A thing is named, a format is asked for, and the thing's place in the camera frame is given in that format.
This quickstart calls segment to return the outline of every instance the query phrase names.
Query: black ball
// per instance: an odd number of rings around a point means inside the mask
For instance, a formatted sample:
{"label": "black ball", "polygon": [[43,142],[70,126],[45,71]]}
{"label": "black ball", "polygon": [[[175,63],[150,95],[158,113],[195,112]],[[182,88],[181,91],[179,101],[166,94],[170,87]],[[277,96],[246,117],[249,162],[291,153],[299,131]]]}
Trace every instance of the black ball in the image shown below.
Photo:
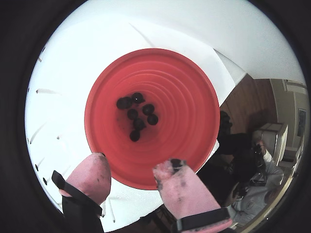
{"label": "black ball", "polygon": [[144,113],[146,116],[151,115],[154,113],[155,107],[152,104],[146,104],[142,108],[142,113]]}
{"label": "black ball", "polygon": [[145,122],[140,118],[137,118],[133,121],[133,126],[136,130],[142,130],[146,128]]}
{"label": "black ball", "polygon": [[155,114],[151,114],[147,117],[147,122],[150,125],[156,125],[158,121],[159,121],[159,118],[157,118]]}
{"label": "black ball", "polygon": [[133,130],[131,131],[130,133],[130,139],[133,141],[133,142],[137,142],[140,138],[140,132],[139,130]]}
{"label": "black ball", "polygon": [[133,101],[130,97],[120,98],[117,101],[117,108],[119,109],[130,108],[132,104],[133,104]]}
{"label": "black ball", "polygon": [[138,112],[132,108],[132,109],[127,111],[127,117],[130,120],[135,120],[138,117]]}
{"label": "black ball", "polygon": [[144,97],[139,92],[136,92],[136,93],[134,93],[132,95],[132,100],[133,100],[134,103],[143,103],[143,102],[145,102]]}

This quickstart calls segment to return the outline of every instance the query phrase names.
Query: chair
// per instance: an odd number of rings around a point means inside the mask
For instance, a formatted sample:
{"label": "chair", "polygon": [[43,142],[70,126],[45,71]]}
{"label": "chair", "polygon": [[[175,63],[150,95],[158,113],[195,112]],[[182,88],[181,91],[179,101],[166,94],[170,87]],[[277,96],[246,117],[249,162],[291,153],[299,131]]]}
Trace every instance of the chair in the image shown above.
{"label": "chair", "polygon": [[253,132],[253,139],[262,140],[266,149],[272,155],[276,165],[283,159],[288,125],[285,123],[267,123]]}
{"label": "chair", "polygon": [[278,165],[283,166],[283,167],[293,168],[297,164],[297,162],[299,162],[300,156],[303,153],[304,141],[305,141],[305,135],[301,137],[298,150],[295,156],[292,156],[289,158],[283,157],[283,159],[278,163]]}

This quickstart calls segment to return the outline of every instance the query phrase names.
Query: white object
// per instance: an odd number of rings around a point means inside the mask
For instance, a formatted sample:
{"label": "white object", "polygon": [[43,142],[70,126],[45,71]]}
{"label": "white object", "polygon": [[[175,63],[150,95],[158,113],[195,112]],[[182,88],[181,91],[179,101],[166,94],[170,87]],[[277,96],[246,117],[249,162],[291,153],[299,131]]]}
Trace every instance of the white object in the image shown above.
{"label": "white object", "polygon": [[263,141],[266,149],[272,154],[274,162],[278,165],[284,155],[287,133],[287,124],[267,123],[253,133],[253,139]]}

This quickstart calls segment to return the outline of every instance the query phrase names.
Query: red bowl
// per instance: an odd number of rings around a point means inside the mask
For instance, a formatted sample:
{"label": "red bowl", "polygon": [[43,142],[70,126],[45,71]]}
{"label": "red bowl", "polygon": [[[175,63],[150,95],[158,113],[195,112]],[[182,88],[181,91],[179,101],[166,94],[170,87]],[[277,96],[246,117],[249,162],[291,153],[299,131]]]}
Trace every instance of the red bowl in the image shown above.
{"label": "red bowl", "polygon": [[[138,142],[127,110],[116,107],[119,98],[143,94],[144,103],[133,104],[147,128]],[[147,123],[141,109],[155,106],[158,123]],[[197,171],[208,158],[217,138],[220,111],[215,90],[206,74],[187,57],[163,49],[126,54],[98,77],[85,111],[86,137],[92,152],[103,152],[112,177],[133,188],[154,190],[152,168],[179,158]]]}

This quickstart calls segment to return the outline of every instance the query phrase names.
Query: floor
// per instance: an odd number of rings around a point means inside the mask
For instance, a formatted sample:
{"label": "floor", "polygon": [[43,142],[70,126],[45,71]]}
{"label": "floor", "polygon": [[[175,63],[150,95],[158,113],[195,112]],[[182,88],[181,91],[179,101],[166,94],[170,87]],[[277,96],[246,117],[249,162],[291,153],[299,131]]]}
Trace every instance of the floor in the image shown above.
{"label": "floor", "polygon": [[[277,122],[276,104],[270,80],[253,80],[249,75],[233,89],[220,107],[230,116],[233,123],[231,133],[247,133],[264,125],[267,122]],[[170,218],[162,211],[157,211],[156,218],[170,229]],[[113,233],[166,233],[161,230],[148,216],[127,227],[113,231]]]}

